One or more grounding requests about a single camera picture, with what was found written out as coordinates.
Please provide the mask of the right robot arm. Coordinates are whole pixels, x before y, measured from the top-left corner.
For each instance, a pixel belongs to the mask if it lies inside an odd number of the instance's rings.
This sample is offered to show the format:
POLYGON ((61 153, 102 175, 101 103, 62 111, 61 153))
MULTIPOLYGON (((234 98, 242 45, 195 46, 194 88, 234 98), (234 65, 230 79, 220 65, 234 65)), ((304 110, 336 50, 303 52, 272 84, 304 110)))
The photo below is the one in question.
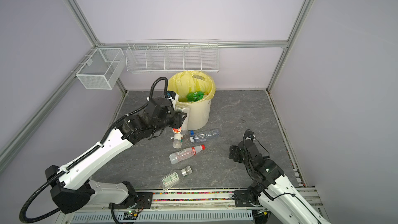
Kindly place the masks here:
POLYGON ((234 191, 238 207, 261 207, 284 224, 328 224, 295 189, 284 171, 258 151, 252 140, 230 146, 229 159, 242 163, 253 183, 234 191))

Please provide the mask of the clear bottle red white label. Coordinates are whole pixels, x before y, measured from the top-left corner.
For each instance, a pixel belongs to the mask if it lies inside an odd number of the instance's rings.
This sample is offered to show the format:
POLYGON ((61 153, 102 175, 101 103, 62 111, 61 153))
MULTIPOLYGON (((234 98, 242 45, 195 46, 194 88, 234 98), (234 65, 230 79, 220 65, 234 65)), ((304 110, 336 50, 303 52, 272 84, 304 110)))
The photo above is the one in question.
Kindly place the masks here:
MULTIPOLYGON (((189 113, 190 113, 190 109, 188 107, 177 107, 177 112, 184 112, 187 114, 187 117, 185 119, 185 121, 183 122, 183 126, 179 129, 173 129, 174 134, 175 133, 180 133, 181 131, 186 131, 188 130, 188 122, 189 122, 189 113)), ((182 141, 181 140, 177 140, 174 139, 173 140, 173 147, 176 149, 180 149, 182 147, 182 141)))

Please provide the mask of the green soda bottle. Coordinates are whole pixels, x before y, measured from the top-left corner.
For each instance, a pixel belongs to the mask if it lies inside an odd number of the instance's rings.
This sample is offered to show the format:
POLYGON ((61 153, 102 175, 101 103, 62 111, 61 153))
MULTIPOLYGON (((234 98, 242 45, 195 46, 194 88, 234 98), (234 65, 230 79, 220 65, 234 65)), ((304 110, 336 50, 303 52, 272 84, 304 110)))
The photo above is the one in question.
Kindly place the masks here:
POLYGON ((203 91, 190 92, 187 94, 187 101, 188 102, 197 102, 207 96, 208 96, 208 94, 203 91))

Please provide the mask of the white bottle red cap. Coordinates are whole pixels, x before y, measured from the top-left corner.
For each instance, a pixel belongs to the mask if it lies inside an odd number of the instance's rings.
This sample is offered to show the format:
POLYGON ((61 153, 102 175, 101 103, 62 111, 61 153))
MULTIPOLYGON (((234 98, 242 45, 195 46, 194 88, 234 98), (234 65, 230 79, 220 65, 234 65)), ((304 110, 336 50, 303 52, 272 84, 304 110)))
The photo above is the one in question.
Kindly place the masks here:
POLYGON ((177 164, 181 161, 187 160, 187 159, 195 156, 196 154, 198 154, 199 152, 201 152, 205 149, 206 149, 205 145, 188 147, 181 151, 170 154, 169 159, 170 159, 171 164, 177 164))

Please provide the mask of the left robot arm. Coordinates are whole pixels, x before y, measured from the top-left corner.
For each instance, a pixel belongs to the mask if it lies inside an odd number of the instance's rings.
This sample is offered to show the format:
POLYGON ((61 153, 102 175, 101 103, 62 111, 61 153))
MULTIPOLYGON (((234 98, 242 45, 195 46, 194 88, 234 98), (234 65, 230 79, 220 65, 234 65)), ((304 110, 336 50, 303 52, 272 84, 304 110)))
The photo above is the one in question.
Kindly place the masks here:
POLYGON ((87 204, 108 204, 119 209, 142 206, 131 183, 100 183, 91 176, 116 155, 131 148, 141 140, 153 139, 155 133, 165 128, 179 129, 188 114, 172 111, 150 115, 124 116, 98 142, 84 154, 61 167, 51 166, 46 170, 51 185, 51 197, 62 213, 73 213, 87 204))

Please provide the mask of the clear bottle green label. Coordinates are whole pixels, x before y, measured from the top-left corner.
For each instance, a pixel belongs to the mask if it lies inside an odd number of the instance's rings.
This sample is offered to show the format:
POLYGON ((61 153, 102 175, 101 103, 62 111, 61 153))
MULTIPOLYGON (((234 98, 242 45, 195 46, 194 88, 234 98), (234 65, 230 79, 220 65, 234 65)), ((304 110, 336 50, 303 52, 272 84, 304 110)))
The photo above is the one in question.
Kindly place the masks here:
POLYGON ((192 174, 192 168, 187 166, 181 170, 176 170, 161 178, 161 186, 164 191, 171 189, 179 184, 183 178, 192 174))

